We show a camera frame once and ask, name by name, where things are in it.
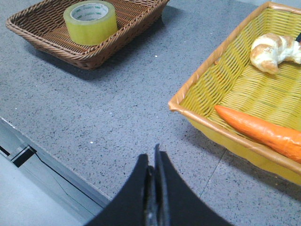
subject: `gray countertop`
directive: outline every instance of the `gray countertop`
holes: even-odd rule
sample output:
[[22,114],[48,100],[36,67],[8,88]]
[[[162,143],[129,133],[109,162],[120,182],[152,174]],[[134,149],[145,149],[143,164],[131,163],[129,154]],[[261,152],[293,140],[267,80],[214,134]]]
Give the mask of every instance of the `gray countertop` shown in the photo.
[[256,6],[170,0],[150,29],[94,71],[36,50],[5,27],[38,2],[0,0],[0,116],[109,199],[160,143],[189,187],[237,226],[300,225],[301,187],[206,138],[168,101]]

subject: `clear packing tape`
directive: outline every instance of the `clear packing tape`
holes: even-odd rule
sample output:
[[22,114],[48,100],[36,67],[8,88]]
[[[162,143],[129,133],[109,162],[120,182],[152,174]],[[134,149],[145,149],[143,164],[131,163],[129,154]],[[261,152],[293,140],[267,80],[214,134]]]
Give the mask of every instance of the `clear packing tape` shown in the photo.
[[106,1],[78,2],[63,17],[71,40],[79,45],[99,45],[118,30],[115,8]]

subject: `bread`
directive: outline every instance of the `bread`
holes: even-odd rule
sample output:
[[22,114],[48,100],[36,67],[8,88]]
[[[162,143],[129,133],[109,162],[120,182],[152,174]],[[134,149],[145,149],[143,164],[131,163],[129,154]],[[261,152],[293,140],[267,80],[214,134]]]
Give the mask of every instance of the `bread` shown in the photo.
[[291,36],[267,33],[254,41],[250,59],[259,70],[277,74],[278,64],[283,61],[301,64],[301,45]]

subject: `carrot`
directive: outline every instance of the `carrot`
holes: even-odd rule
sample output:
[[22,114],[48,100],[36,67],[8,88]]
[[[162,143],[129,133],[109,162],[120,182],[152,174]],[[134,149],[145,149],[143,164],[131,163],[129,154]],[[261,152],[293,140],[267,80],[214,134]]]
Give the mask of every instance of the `carrot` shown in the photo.
[[301,132],[224,106],[216,105],[215,109],[237,131],[301,163]]

